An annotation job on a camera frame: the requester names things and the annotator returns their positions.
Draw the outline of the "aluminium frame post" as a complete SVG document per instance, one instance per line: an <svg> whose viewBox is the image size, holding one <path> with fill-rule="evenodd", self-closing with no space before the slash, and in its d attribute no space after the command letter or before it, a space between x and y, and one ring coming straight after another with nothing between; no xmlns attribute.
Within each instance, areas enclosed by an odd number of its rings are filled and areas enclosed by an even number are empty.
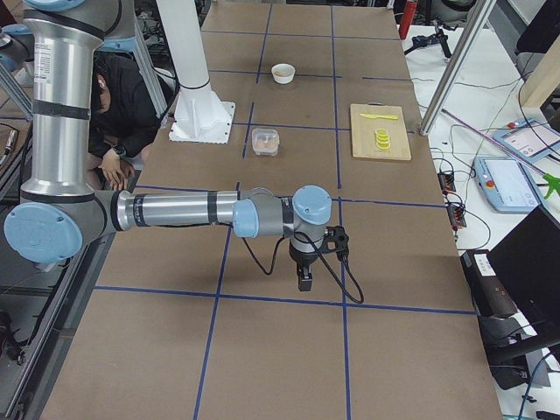
<svg viewBox="0 0 560 420"><path fill-rule="evenodd" d="M430 104L424 113L422 123L419 127L419 134L421 136L427 136L430 133L439 112L442 110L448 95L452 91L453 85L459 76L461 67L465 63L471 47L474 45L480 31L483 29L495 4L496 0L484 0L475 3L472 14L467 19L456 48L430 100Z"/></svg>

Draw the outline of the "small circuit board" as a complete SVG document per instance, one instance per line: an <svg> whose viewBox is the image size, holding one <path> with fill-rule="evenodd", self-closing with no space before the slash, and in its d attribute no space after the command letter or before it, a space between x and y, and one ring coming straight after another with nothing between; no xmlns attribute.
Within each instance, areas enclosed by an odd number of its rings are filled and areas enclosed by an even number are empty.
<svg viewBox="0 0 560 420"><path fill-rule="evenodd" d="M456 203L448 203L447 214L450 220L451 228L455 231L466 227L465 208L463 205Z"/></svg>
<svg viewBox="0 0 560 420"><path fill-rule="evenodd" d="M452 173L439 172L437 174L438 183L443 192L455 193L455 177Z"/></svg>

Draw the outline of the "clear plastic egg box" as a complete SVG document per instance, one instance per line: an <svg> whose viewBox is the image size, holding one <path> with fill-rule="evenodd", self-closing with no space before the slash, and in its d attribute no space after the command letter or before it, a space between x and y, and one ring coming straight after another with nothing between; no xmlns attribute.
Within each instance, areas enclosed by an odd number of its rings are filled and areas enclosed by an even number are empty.
<svg viewBox="0 0 560 420"><path fill-rule="evenodd" d="M254 128L251 132L251 143L257 156L274 157L279 149L279 134L275 129Z"/></svg>

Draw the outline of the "black computer box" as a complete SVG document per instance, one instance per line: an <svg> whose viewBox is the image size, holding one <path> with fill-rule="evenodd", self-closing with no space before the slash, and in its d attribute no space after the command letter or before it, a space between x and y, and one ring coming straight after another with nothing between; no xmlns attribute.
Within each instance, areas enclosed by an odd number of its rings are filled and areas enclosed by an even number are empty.
<svg viewBox="0 0 560 420"><path fill-rule="evenodd" d="M559 221L535 207L492 249L460 257L493 378L528 382L536 353L559 356Z"/></svg>

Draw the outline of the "far teach pendant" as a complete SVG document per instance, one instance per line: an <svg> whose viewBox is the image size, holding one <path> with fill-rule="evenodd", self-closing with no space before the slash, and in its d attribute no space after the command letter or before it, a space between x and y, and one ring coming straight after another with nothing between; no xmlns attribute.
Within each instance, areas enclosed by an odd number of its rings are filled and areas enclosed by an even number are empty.
<svg viewBox="0 0 560 420"><path fill-rule="evenodd" d="M553 154L559 157L559 133L534 118L519 118L497 129L492 138L516 156L536 163Z"/></svg>

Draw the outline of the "near teach pendant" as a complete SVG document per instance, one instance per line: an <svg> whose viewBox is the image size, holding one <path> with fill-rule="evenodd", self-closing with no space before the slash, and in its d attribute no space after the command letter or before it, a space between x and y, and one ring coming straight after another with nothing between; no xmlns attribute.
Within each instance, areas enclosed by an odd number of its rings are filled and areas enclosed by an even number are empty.
<svg viewBox="0 0 560 420"><path fill-rule="evenodd" d="M491 208L503 214L528 214L543 203L535 181L510 157L477 156L476 182Z"/></svg>

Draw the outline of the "person in black jacket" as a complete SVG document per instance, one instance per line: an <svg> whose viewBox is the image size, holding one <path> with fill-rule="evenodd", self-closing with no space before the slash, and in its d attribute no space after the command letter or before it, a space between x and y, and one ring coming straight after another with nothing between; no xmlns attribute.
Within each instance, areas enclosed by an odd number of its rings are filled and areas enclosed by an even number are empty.
<svg viewBox="0 0 560 420"><path fill-rule="evenodd" d="M87 183L106 181L128 188L135 164L144 164L161 127L148 88L135 61L110 52L94 56L89 123Z"/></svg>

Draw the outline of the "reacher grabber stick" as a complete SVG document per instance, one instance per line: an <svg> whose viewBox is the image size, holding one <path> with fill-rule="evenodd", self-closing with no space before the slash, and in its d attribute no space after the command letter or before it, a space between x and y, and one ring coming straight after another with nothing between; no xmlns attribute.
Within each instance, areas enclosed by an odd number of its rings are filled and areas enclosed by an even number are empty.
<svg viewBox="0 0 560 420"><path fill-rule="evenodd" d="M450 118L452 118L455 122L457 122L459 125L461 125L464 128L467 128L468 130L470 130L471 132L473 132L474 134L482 137L483 139L489 141L490 143L492 143L493 145L495 145L496 147L498 147L501 151L503 151L504 153L506 153L508 156L510 156L511 158L515 159L516 161L520 162L523 165L526 165L528 168L530 168L531 170L533 170L534 172L537 172L539 175L542 176L542 178L544 180L547 181L547 186L548 186L548 191L546 193L546 195L544 196L544 198L547 200L550 198L550 196L553 193L559 193L559 188L560 188L560 179L558 177L555 177L553 175L551 175L550 173L547 173L546 171L541 170L540 168L538 168L537 166L535 166L534 164L530 163L525 157L519 157L517 156L515 153L513 153L510 149L508 149L505 145L501 144L500 142L498 142L497 140L494 140L493 138L491 138L490 136L482 133L481 131L477 130L476 128L474 128L472 125L470 125L469 123L463 121L462 119L460 119L459 117L455 116L454 114L452 114L451 112L449 112L447 109L443 108L441 110L441 112L447 116L449 116Z"/></svg>

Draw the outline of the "wooden cutting board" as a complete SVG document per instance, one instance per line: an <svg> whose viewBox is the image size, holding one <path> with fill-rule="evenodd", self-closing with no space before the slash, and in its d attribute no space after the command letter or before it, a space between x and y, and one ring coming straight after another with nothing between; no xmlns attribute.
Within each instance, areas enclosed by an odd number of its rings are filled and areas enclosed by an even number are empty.
<svg viewBox="0 0 560 420"><path fill-rule="evenodd" d="M403 111L396 106L350 105L354 158L410 161Z"/></svg>

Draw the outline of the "teach pendant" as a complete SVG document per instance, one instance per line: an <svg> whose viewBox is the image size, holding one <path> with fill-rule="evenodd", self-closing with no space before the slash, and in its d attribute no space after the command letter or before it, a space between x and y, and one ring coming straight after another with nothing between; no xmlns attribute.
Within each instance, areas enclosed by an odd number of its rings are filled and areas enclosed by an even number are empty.
<svg viewBox="0 0 560 420"><path fill-rule="evenodd" d="M559 133L534 118L519 118L497 129L492 138L516 156L536 163L553 154L559 157Z"/></svg>
<svg viewBox="0 0 560 420"><path fill-rule="evenodd" d="M528 214L543 203L535 181L510 157L477 156L476 182L491 208L503 214Z"/></svg>

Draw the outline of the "white paper bowl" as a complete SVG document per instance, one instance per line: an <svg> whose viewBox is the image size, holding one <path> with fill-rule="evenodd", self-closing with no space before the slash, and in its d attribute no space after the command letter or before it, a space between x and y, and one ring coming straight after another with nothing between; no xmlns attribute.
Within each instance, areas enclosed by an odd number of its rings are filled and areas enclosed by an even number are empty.
<svg viewBox="0 0 560 420"><path fill-rule="evenodd" d="M291 64L278 63L270 69L270 72L275 83L286 85L292 83L296 69Z"/></svg>

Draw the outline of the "black tripod stick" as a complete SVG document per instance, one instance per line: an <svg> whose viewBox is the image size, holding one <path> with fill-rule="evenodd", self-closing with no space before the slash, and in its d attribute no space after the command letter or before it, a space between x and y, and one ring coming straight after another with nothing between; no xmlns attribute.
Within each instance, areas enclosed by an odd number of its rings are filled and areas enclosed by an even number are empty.
<svg viewBox="0 0 560 420"><path fill-rule="evenodd" d="M445 35L444 29L439 24L434 24L434 33L430 36L416 35L412 38L412 46L404 51L404 55L414 52L421 48L431 46L441 46L444 57L450 59L452 57L451 49L447 42L448 36Z"/></svg>

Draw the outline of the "yellow plastic knife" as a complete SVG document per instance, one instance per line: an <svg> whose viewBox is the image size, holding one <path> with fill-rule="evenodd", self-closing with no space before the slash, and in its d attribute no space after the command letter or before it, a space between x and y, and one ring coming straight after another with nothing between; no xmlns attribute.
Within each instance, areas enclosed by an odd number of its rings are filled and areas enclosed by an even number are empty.
<svg viewBox="0 0 560 420"><path fill-rule="evenodd" d="M360 117L367 118L367 119L384 119L384 120L391 120L391 121L396 121L399 119L398 115L367 114L367 113L360 113Z"/></svg>

